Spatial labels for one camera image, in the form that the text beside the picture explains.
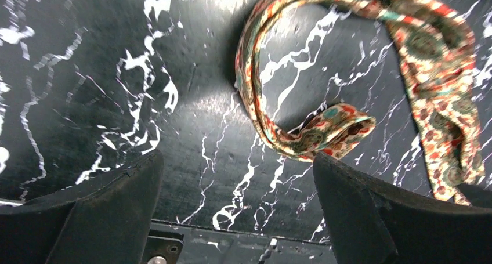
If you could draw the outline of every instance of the metal screw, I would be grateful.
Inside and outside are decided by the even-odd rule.
[[[166,264],[167,261],[164,257],[162,256],[154,256],[150,258],[150,260],[147,262],[147,264]]]

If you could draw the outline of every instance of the metal bracket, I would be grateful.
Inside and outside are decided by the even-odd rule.
[[[140,264],[176,264],[183,250],[184,235],[166,231],[168,227],[152,222]]]

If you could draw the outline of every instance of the fabric strap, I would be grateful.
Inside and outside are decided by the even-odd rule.
[[[385,23],[400,55],[434,197],[469,205],[455,186],[485,175],[471,100],[475,39],[463,17],[437,0],[260,0],[243,29],[235,68],[241,98],[264,143],[299,161],[313,161],[319,151],[340,159],[376,124],[345,103],[327,108],[297,134],[265,115],[258,68],[262,42],[283,14],[306,3],[336,4]]]

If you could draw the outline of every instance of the paisley strap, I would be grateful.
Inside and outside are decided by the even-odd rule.
[[[437,0],[260,0],[245,24],[235,67],[241,98],[264,143],[295,160],[313,161],[319,151],[340,159],[376,124],[345,103],[324,110],[298,134],[265,115],[258,68],[262,42],[283,14],[306,3],[336,4],[386,24],[400,55],[433,194],[469,204],[455,186],[484,176],[480,123],[471,101],[475,39],[465,20]]]

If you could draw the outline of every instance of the black marble surface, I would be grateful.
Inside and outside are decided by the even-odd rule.
[[[0,0],[0,196],[29,200],[152,149],[173,177],[154,217],[326,243],[311,166],[256,137],[233,59],[257,0]],[[442,0],[477,44],[475,101],[492,185],[492,0]],[[267,112],[294,129],[344,101],[375,116],[343,161],[429,196],[424,159],[385,27],[305,6],[262,53]]]

